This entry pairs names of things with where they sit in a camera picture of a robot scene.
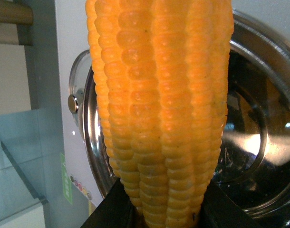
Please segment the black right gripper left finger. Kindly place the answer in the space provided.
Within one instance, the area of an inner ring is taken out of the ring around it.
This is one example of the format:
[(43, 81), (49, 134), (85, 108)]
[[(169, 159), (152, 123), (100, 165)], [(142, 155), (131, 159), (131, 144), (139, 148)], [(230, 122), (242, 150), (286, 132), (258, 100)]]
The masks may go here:
[(134, 206), (117, 179), (110, 192), (81, 228), (133, 228)]

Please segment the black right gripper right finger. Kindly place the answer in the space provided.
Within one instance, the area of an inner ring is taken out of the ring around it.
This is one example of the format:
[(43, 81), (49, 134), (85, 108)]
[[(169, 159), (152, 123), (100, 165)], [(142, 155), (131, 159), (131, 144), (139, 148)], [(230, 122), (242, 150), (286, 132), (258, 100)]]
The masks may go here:
[(214, 181), (210, 181), (201, 208), (202, 228), (260, 228)]

